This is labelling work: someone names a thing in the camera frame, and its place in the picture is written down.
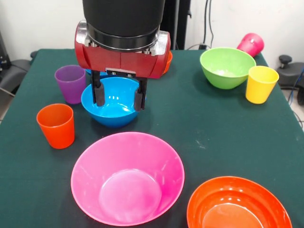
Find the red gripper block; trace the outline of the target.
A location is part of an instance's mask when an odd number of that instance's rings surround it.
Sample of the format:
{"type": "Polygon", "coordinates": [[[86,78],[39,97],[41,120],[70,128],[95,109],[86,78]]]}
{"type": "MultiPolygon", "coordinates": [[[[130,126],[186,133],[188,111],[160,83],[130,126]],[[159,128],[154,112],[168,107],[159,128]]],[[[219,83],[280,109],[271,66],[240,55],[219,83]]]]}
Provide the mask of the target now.
{"type": "Polygon", "coordinates": [[[139,82],[134,94],[134,109],[139,112],[145,108],[147,78],[160,78],[166,68],[171,47],[170,34],[159,31],[156,42],[146,50],[121,52],[98,46],[89,36],[87,23],[80,22],[75,34],[75,52],[78,64],[90,69],[92,76],[93,102],[97,106],[105,104],[104,85],[100,72],[115,71],[136,75],[139,82]]]}

